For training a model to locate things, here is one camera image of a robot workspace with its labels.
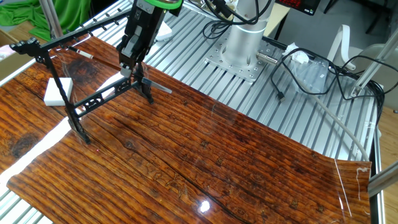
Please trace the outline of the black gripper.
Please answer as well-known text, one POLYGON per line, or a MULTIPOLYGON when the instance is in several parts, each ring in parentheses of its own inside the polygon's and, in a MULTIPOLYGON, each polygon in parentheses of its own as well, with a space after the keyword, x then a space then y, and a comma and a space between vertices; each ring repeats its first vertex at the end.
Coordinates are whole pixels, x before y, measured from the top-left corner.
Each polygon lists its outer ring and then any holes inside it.
POLYGON ((130 77, 136 62, 142 62, 148 54, 168 9, 168 1, 133 2, 122 41, 117 46, 122 76, 130 77))

